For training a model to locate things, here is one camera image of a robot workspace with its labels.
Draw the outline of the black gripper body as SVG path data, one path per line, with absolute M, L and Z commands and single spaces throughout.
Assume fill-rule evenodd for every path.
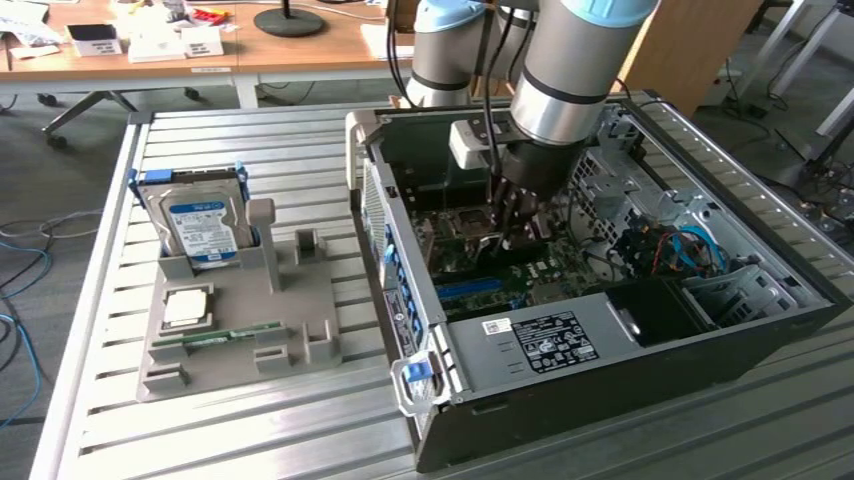
M 549 200 L 565 186 L 583 152 L 583 142 L 563 146 L 509 143 L 500 161 L 501 177 L 540 200 Z

